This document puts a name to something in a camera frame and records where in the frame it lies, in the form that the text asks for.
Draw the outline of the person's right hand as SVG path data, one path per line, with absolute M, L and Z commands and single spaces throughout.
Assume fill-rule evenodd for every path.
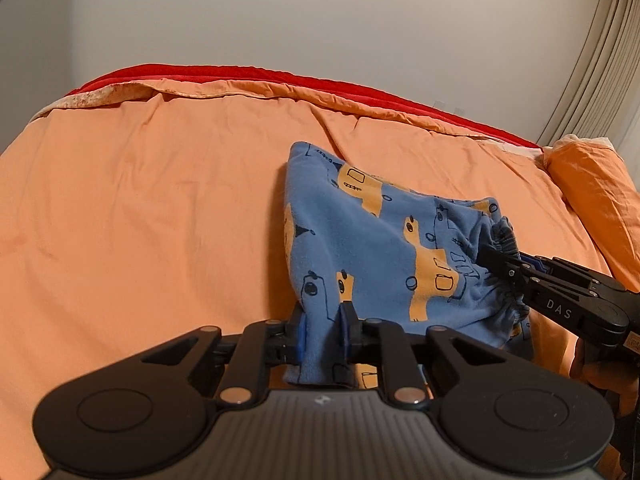
M 630 415 L 639 400 L 639 371 L 621 362 L 595 361 L 587 358 L 585 341 L 578 339 L 570 366 L 570 378 L 617 396 L 617 416 Z

